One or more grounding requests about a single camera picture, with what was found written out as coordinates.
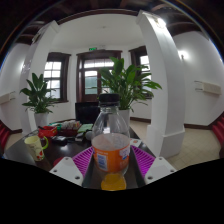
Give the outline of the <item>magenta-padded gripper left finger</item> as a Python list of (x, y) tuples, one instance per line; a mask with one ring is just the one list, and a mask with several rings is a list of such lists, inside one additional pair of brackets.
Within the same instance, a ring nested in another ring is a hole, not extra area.
[(89, 189), (100, 188), (100, 176), (96, 171), (91, 147), (74, 157), (63, 157), (50, 173)]

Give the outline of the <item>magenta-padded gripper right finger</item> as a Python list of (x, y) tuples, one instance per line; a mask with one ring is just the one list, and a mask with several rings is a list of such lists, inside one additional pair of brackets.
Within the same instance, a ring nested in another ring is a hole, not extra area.
[(151, 184), (176, 172), (176, 169), (165, 158), (154, 157), (136, 146), (131, 146), (131, 149), (138, 187)]

